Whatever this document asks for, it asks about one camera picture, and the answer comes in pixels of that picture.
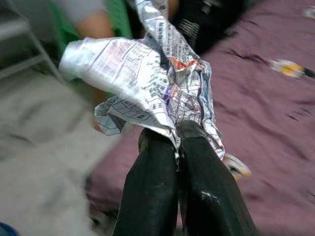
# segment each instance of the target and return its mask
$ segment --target purple cloth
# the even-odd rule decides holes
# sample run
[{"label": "purple cloth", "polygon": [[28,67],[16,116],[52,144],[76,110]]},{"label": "purple cloth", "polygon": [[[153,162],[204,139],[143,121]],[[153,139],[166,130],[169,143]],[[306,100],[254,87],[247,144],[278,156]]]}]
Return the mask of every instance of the purple cloth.
[{"label": "purple cloth", "polygon": [[262,236],[315,236],[315,80],[266,64],[315,70],[315,20],[303,16],[314,3],[262,2],[203,56],[226,151],[252,171],[239,186]]}]

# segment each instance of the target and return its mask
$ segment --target black object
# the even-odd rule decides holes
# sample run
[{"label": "black object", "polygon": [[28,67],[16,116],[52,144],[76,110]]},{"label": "black object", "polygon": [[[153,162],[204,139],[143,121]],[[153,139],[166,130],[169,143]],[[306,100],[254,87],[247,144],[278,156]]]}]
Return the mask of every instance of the black object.
[{"label": "black object", "polygon": [[184,155],[178,173],[172,143],[148,129],[141,133],[113,236],[172,236],[179,192],[186,235],[257,236],[233,176],[201,127],[184,121],[177,129]]},{"label": "black object", "polygon": [[197,54],[225,37],[238,19],[247,0],[181,0],[174,26]]}]

